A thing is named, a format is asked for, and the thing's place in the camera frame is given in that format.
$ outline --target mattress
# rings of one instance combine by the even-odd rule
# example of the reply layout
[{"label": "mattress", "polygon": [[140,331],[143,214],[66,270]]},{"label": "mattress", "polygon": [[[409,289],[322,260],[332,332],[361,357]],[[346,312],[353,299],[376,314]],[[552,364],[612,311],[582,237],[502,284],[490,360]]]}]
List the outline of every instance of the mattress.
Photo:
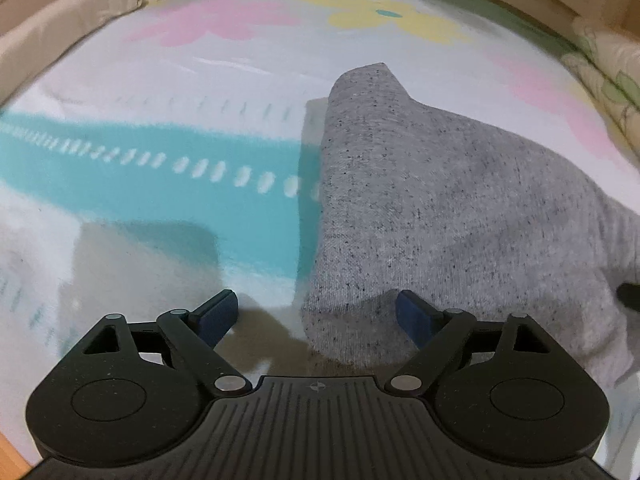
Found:
[{"label": "mattress", "polygon": [[[36,462],[26,399],[97,319],[225,287],[241,319],[220,353],[253,381],[305,372],[319,142],[351,68],[386,63],[640,213],[640,162],[566,50],[485,0],[161,0],[85,38],[0,114],[0,430]],[[638,393],[635,376],[609,393],[597,458],[619,478],[639,474]]]}]

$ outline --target gray cloth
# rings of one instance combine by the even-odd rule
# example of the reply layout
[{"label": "gray cloth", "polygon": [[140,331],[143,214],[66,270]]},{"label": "gray cloth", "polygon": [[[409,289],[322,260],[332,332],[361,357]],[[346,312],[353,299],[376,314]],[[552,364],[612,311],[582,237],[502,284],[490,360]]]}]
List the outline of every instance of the gray cloth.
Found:
[{"label": "gray cloth", "polygon": [[638,313],[615,290],[639,281],[640,217],[556,153],[366,66],[329,97],[321,202],[302,316],[328,359],[371,369],[415,352],[394,317],[409,288],[479,319],[527,312],[601,386],[634,369]]}]

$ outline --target pink flower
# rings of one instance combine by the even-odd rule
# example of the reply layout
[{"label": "pink flower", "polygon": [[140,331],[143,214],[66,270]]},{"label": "pink flower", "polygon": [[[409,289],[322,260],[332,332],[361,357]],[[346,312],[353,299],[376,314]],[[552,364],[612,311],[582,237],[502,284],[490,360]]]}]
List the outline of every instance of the pink flower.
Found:
[{"label": "pink flower", "polygon": [[164,10],[160,21],[131,34],[128,41],[158,36],[162,46],[181,46],[213,34],[227,40],[250,40],[255,25],[296,25],[282,4],[260,0],[203,0]]},{"label": "pink flower", "polygon": [[550,114],[561,116],[574,137],[598,158],[609,158],[617,151],[592,113],[593,107],[572,95],[540,70],[523,62],[490,55],[492,61],[506,69],[509,88],[517,99]]}]

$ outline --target crosshair logo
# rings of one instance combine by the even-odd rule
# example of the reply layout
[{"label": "crosshair logo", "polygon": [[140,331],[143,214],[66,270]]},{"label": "crosshair logo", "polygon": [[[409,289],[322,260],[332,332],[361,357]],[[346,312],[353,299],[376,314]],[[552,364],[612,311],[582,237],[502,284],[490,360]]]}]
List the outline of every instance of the crosshair logo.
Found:
[{"label": "crosshair logo", "polygon": [[321,392],[322,390],[324,390],[324,389],[326,388],[326,384],[321,383],[320,381],[316,381],[315,383],[311,383],[311,384],[309,385],[309,387],[310,387],[313,391],[315,391],[315,392],[319,393],[319,392]]}]

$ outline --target teal stripe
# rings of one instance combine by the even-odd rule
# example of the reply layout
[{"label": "teal stripe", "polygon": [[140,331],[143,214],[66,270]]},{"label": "teal stripe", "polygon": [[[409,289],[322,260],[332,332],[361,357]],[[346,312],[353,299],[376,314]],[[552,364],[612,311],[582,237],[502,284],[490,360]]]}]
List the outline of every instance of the teal stripe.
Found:
[{"label": "teal stripe", "polygon": [[[0,178],[14,189],[109,222],[197,225],[216,237],[222,267],[247,264],[286,278],[304,278],[310,272],[319,219],[319,204],[310,197],[319,178],[317,146],[174,124],[69,124],[14,112],[0,115],[0,128],[3,124],[60,139],[50,151],[0,133]],[[82,139],[81,147],[90,142],[92,148],[82,157],[63,155],[60,147],[66,139]],[[92,160],[90,153],[97,146],[106,149]],[[102,157],[113,148],[120,149],[119,155],[104,163]],[[133,148],[135,158],[121,165],[120,159]],[[146,166],[139,167],[137,161],[144,152],[152,156]],[[165,153],[167,159],[153,170],[150,165],[156,153]],[[172,166],[183,156],[190,163],[182,174],[175,174]],[[191,171],[203,158],[209,160],[207,172],[194,179]],[[226,162],[226,173],[214,184],[209,175],[219,160]],[[236,172],[243,166],[252,169],[251,179],[245,187],[235,187]],[[266,171],[276,175],[276,182],[269,192],[259,194],[256,184]],[[283,190],[284,180],[291,175],[302,180],[293,199]],[[180,256],[203,257],[193,253],[193,243],[189,247],[190,252]]]}]

